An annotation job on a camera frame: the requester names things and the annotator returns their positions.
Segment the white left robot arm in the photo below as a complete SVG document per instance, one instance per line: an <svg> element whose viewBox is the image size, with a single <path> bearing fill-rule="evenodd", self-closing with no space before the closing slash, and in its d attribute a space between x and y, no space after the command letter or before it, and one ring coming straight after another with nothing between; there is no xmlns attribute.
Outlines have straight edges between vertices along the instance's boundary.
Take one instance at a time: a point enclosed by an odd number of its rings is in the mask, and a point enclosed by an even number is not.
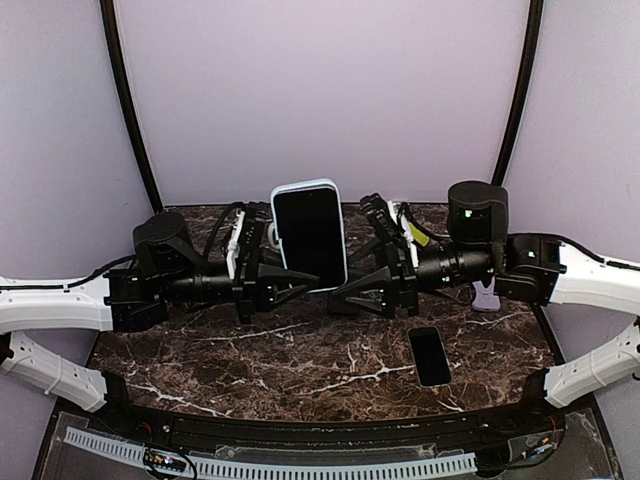
<svg viewBox="0 0 640 480"><path fill-rule="evenodd" d="M161 212L133 231L134 252L85 278L1 280L1 372L72 402L120 436L141 427L129 405L125 380L91 370L37 344L29 330L79 329L143 332L169 318L174 304L208 308L232 304L240 320L269 312L312 289L318 277L289 270L263 254L263 215L246 209L230 237L228 256L214 261L215 238L202 250L191 239L185 218Z"/></svg>

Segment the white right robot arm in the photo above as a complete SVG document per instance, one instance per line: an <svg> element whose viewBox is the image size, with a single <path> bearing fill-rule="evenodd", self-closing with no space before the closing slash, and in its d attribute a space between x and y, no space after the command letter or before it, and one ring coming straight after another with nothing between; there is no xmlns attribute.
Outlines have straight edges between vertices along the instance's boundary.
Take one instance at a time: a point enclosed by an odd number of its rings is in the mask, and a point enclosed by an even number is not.
<svg viewBox="0 0 640 480"><path fill-rule="evenodd" d="M392 209L378 194L360 201L376 238L374 272L332 292L338 302L392 318L418 311L418 296L481 282L498 297L546 306L587 305L638 315L639 266L600 256L559 235L509 233L508 192L483 181L448 190L447 237L417 247L406 205Z"/></svg>

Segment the lilac phone case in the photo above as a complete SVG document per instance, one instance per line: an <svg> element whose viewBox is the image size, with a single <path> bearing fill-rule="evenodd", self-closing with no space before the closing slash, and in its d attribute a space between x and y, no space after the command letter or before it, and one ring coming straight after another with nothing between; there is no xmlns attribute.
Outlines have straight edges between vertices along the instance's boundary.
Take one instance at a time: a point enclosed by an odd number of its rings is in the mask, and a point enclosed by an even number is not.
<svg viewBox="0 0 640 480"><path fill-rule="evenodd" d="M501 308L500 298L494 293L495 281L476 281L471 284L471 307L480 312L496 312Z"/></svg>

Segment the white mug orange inside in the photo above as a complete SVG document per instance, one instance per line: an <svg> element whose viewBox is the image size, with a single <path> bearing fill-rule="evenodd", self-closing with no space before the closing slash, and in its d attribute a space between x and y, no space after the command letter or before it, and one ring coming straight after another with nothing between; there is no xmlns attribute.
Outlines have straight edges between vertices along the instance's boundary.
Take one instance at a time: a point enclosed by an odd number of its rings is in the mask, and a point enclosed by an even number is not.
<svg viewBox="0 0 640 480"><path fill-rule="evenodd" d="M267 228L267 240L271 247L275 250L280 249L280 240L278 237L276 225L274 222L271 222Z"/></svg>

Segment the green bowl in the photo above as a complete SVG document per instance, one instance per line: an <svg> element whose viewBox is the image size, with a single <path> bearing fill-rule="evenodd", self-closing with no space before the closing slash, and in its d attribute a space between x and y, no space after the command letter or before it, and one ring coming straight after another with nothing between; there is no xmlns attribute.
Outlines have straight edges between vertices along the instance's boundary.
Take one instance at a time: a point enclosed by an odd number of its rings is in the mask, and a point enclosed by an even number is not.
<svg viewBox="0 0 640 480"><path fill-rule="evenodd" d="M431 237L428 233L425 233L421 228L416 226L414 223L409 223L409 230L413 237L413 242L420 247L426 247L430 241Z"/></svg>

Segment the black front table rail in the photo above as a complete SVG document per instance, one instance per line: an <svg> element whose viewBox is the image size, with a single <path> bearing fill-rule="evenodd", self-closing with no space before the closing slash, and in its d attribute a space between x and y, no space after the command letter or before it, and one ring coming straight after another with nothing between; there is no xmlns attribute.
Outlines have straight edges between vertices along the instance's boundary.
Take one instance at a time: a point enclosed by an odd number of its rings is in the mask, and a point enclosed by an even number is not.
<svg viewBox="0 0 640 480"><path fill-rule="evenodd" d="M266 449L369 449L434 444L438 449L494 448L520 435L559 430L566 416L595 405L589 396L563 409L513 403L491 409L400 420L270 422L191 415L129 405L92 414L66 400L58 407L89 425L127 439L172 449L213 451L221 446Z"/></svg>

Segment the black right frame post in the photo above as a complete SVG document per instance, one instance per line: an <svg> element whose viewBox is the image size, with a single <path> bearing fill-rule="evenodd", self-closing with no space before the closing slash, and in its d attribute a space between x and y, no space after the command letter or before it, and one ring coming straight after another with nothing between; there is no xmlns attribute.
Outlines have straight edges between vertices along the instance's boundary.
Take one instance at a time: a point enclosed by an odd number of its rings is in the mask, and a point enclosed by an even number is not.
<svg viewBox="0 0 640 480"><path fill-rule="evenodd" d="M534 69L544 11L543 0L529 2L521 58L503 139L491 178L491 184L503 186L507 177L521 125Z"/></svg>

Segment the black frame post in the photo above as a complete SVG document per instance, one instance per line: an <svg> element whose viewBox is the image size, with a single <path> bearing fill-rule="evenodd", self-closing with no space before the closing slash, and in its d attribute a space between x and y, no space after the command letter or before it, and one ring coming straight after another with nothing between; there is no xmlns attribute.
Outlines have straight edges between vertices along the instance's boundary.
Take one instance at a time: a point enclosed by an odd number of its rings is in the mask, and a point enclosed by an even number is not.
<svg viewBox="0 0 640 480"><path fill-rule="evenodd" d="M164 205L161 200L159 188L144 144L142 130L139 125L136 107L134 105L132 91L129 84L124 50L116 14L116 2L112 0L100 0L99 6L112 76L137 170L152 211L154 213L159 213L163 210Z"/></svg>
<svg viewBox="0 0 640 480"><path fill-rule="evenodd" d="M521 58L503 139L491 178L491 184L503 186L507 177L521 125L534 69L544 11L543 0L529 2Z"/></svg>

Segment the black left frame post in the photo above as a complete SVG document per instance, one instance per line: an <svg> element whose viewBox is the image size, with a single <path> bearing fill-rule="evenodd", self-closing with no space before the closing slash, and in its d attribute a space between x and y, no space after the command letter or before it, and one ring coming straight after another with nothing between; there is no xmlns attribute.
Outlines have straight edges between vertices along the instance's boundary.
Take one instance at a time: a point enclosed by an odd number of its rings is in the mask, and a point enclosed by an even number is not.
<svg viewBox="0 0 640 480"><path fill-rule="evenodd" d="M164 205L161 200L159 188L144 144L142 130L139 125L136 107L134 105L132 91L129 84L124 50L116 14L116 2L112 0L100 0L99 6L112 76L137 170L152 211L154 213L159 213L163 210Z"/></svg>

